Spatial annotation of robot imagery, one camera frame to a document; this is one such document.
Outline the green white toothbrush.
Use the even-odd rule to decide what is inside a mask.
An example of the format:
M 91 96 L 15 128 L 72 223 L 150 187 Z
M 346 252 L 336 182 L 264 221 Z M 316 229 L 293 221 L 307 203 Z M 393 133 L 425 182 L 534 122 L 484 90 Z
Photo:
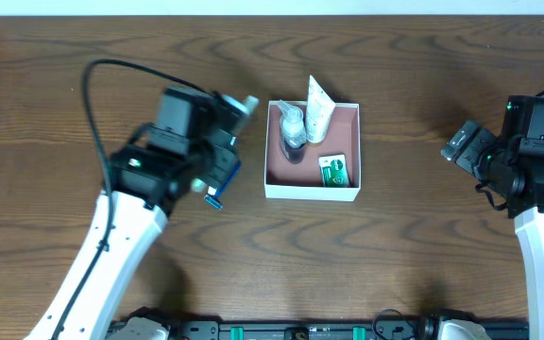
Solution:
M 194 192 L 203 192 L 206 186 L 219 188 L 226 181 L 240 160 L 237 137 L 248 125 L 259 99 L 249 95 L 243 101 L 238 101 L 227 94 L 213 92 L 208 104 L 209 121 L 201 137 L 212 151 L 206 156 L 209 167 L 191 183 Z

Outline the clear pump bottle dark liquid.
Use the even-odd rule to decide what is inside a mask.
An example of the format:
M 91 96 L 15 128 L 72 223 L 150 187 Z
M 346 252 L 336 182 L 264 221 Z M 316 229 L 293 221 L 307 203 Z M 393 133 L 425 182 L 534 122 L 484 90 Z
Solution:
M 305 154 L 307 134 L 301 108 L 286 101 L 278 103 L 280 108 L 280 148 L 292 164 L 302 162 Z

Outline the white lotion tube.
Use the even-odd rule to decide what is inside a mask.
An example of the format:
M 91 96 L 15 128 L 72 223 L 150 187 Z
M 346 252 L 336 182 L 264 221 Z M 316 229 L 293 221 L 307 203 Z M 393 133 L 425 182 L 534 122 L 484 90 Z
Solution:
M 310 76 L 305 118 L 307 141 L 310 144 L 318 145 L 324 141 L 335 106 L 335 102 Z

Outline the green soap packet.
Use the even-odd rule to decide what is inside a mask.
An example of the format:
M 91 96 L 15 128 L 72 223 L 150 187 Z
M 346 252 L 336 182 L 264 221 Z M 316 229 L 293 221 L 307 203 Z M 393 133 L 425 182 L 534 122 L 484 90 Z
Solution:
M 348 188 L 350 186 L 344 154 L 319 157 L 318 165 L 324 187 Z

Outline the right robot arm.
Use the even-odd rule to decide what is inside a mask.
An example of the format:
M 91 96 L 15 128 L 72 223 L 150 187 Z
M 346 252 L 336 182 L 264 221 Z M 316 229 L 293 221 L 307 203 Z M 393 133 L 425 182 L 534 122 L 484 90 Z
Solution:
M 519 154 L 514 137 L 501 140 L 467 121 L 441 155 L 477 179 L 474 190 L 514 221 L 528 299 L 529 336 L 544 339 L 544 159 Z

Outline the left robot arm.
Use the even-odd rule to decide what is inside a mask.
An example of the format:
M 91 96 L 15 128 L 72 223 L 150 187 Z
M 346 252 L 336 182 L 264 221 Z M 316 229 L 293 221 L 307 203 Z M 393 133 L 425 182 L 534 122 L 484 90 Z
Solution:
M 259 104 L 170 88 L 158 118 L 104 159 L 93 220 L 31 339 L 103 339 L 134 273 L 164 232 L 176 203 L 198 186 L 207 201 L 240 168 L 236 139 Z

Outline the blue disposable razor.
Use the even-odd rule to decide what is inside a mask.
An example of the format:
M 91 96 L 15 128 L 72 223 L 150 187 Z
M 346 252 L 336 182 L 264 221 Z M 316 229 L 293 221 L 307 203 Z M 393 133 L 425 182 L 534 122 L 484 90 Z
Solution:
M 222 194 L 225 193 L 226 189 L 230 186 L 230 184 L 232 183 L 233 179 L 238 174 L 241 167 L 242 167 L 242 162 L 238 161 L 235 164 L 234 168 L 229 172 L 229 176 L 227 177 L 226 181 L 219 188 L 216 188 L 217 194 L 216 195 L 206 194 L 204 196 L 204 201 L 210 204 L 212 207 L 214 207 L 218 211 L 222 210 L 223 204 L 221 203 L 219 198 L 221 197 Z

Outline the white box with pink interior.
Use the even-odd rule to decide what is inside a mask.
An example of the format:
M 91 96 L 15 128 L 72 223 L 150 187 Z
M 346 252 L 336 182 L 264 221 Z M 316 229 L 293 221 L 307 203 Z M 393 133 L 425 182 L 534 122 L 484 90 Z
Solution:
M 353 201 L 362 187 L 360 107 L 338 103 L 322 144 L 305 146 L 302 162 L 290 163 L 281 150 L 281 110 L 268 103 L 263 184 L 266 198 Z M 318 164 L 323 156 L 344 155 L 348 171 L 347 188 L 325 187 Z

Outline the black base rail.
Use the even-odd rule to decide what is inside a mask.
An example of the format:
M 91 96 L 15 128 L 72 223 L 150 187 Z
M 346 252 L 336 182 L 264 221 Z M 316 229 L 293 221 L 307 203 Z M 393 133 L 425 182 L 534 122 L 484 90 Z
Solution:
M 217 317 L 171 318 L 143 307 L 110 324 L 105 338 L 161 340 L 527 340 L 518 319 L 480 319 L 462 311 L 407 316 L 386 309 L 370 320 L 224 321 Z

